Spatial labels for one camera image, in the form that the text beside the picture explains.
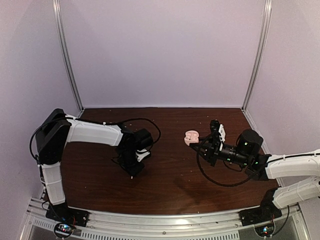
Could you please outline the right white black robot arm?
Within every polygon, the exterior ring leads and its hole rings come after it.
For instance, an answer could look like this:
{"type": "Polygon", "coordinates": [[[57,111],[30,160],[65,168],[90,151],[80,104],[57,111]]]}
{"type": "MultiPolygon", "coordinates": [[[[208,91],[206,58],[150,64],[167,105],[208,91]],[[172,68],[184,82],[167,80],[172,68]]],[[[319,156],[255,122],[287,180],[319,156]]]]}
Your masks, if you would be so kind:
{"type": "Polygon", "coordinates": [[[293,155],[260,154],[263,138],[254,130],[246,129],[235,145],[225,143],[223,127],[213,128],[209,135],[200,137],[195,130],[185,133],[184,142],[195,150],[196,162],[202,175],[210,182],[226,188],[233,188],[249,180],[268,181],[284,177],[305,176],[306,179],[289,186],[280,186],[271,193],[270,201],[256,210],[259,220],[268,220],[277,209],[317,198],[320,195],[320,151],[293,155]],[[200,159],[215,166],[218,160],[236,164],[247,174],[247,178],[236,183],[220,183],[204,171],[200,159]]]}

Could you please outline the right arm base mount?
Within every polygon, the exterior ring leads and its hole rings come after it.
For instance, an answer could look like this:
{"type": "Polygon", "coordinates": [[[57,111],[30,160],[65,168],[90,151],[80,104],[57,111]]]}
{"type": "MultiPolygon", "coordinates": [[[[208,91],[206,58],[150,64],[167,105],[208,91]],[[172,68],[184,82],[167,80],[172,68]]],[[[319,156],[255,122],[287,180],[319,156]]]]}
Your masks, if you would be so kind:
{"type": "Polygon", "coordinates": [[[241,225],[254,226],[255,233],[261,238],[270,238],[276,233],[275,219],[282,216],[282,211],[274,203],[274,193],[277,188],[268,190],[258,207],[241,210],[239,218],[241,225]]]}

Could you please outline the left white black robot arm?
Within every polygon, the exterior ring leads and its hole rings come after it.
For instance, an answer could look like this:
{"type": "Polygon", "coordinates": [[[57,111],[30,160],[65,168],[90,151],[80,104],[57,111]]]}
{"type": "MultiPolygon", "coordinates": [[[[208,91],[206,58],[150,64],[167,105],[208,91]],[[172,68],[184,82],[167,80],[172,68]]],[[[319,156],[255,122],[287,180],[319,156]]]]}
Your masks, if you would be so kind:
{"type": "Polygon", "coordinates": [[[115,148],[118,164],[131,177],[144,168],[143,160],[151,155],[150,148],[155,141],[145,128],[132,131],[126,121],[96,122],[68,115],[63,109],[56,108],[32,134],[29,150],[40,169],[52,213],[61,222],[72,218],[72,211],[64,204],[67,202],[62,182],[61,161],[65,147],[69,143],[101,144],[115,148]]]}

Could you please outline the pink round earbud case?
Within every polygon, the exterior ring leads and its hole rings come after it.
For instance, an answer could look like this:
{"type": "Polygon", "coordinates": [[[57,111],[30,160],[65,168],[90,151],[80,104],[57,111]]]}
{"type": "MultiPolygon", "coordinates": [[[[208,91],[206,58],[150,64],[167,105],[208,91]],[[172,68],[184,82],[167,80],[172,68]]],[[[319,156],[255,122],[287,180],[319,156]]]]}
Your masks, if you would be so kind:
{"type": "Polygon", "coordinates": [[[199,143],[199,133],[196,130],[188,130],[185,132],[184,142],[187,146],[199,143]]]}

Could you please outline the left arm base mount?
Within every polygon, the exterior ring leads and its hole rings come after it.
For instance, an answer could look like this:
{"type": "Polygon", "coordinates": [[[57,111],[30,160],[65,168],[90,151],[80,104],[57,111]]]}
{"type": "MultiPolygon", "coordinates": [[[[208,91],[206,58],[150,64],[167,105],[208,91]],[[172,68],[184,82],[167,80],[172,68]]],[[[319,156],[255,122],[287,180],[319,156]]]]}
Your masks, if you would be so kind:
{"type": "Polygon", "coordinates": [[[45,217],[56,222],[53,233],[59,240],[65,240],[79,230],[79,227],[87,226],[88,211],[70,208],[66,202],[53,205],[46,189],[44,192],[44,202],[41,207],[45,210],[45,217]]]}

